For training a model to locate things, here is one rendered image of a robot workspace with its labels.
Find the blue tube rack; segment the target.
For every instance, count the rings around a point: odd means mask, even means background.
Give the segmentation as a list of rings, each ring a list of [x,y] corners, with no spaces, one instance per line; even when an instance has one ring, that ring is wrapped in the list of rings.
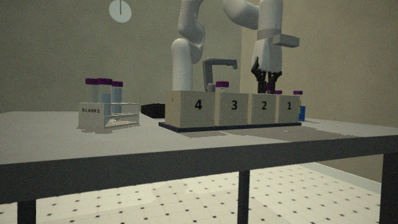
[[[301,107],[301,112],[298,114],[298,115],[300,115],[298,120],[305,121],[305,106],[299,106],[299,107]]]

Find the cream tube rack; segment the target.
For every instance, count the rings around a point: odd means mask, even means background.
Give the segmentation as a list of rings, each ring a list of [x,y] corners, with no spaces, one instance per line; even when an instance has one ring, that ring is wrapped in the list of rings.
[[[122,105],[122,113],[111,113],[105,116],[105,105]],[[106,119],[119,118],[118,121]],[[79,103],[78,104],[78,126],[88,128],[115,128],[139,124],[139,103]]]

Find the beige bucket adapter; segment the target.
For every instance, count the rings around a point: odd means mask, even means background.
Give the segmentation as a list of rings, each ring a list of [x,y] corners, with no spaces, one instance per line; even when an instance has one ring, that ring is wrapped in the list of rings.
[[[300,96],[276,95],[275,123],[299,122]]]
[[[275,123],[276,95],[249,94],[248,124]]]
[[[165,124],[178,128],[215,126],[215,95],[208,91],[165,91]]]
[[[217,92],[215,95],[215,125],[247,125],[248,98],[248,93]]]

